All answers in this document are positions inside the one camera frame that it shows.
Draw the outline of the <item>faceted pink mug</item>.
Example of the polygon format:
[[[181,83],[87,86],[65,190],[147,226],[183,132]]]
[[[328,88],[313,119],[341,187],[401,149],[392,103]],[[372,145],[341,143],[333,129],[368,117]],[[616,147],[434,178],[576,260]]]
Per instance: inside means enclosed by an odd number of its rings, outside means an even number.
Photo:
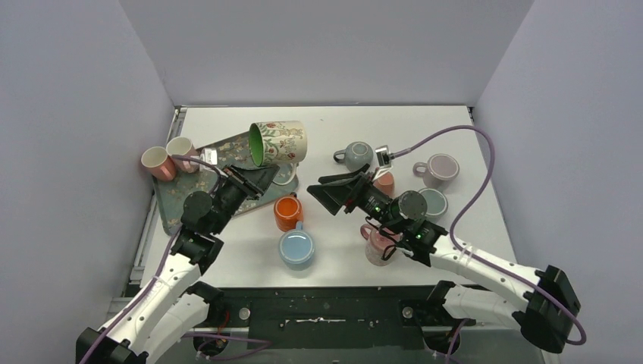
[[[179,155],[182,157],[199,159],[199,153],[194,147],[191,139],[184,136],[177,136],[167,143],[165,149],[178,169],[186,173],[195,173],[199,170],[198,163],[176,159],[174,157],[175,155]]]

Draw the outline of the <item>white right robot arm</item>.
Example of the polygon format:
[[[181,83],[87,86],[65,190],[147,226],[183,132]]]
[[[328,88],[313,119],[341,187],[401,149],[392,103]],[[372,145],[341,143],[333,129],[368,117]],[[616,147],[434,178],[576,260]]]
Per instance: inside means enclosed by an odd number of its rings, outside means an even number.
[[[520,265],[464,242],[426,218],[420,192],[389,197],[367,171],[320,177],[307,191],[332,215],[362,210],[382,235],[396,237],[395,248],[410,259],[481,285],[444,291],[441,303],[451,318],[501,323],[549,353],[586,342],[578,320],[581,303],[564,270]]]

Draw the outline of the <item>smooth pink mug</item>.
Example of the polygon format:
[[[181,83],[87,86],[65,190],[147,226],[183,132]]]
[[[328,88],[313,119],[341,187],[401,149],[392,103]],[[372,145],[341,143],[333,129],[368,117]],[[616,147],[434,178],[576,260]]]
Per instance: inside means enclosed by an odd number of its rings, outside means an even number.
[[[177,176],[175,164],[164,147],[153,146],[147,149],[141,155],[140,162],[157,180],[171,181]]]

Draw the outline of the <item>cream floral mug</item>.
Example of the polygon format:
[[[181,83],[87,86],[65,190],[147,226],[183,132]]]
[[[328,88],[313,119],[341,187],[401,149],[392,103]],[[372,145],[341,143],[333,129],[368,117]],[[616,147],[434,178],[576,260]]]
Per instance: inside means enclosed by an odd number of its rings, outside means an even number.
[[[289,184],[308,152],[308,134],[301,121],[256,122],[249,126],[249,152],[256,167],[289,165],[288,178],[274,181],[278,186]]]

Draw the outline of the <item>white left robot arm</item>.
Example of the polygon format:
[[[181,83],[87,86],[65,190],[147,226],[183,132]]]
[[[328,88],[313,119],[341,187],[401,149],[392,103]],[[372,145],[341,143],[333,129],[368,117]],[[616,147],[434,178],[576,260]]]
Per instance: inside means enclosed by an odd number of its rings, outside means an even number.
[[[155,275],[99,330],[83,331],[75,361],[153,363],[195,326],[220,323],[225,317],[223,293],[200,278],[224,245],[218,234],[243,202],[265,194],[278,172],[277,165],[227,165],[217,171],[212,192],[191,193]]]

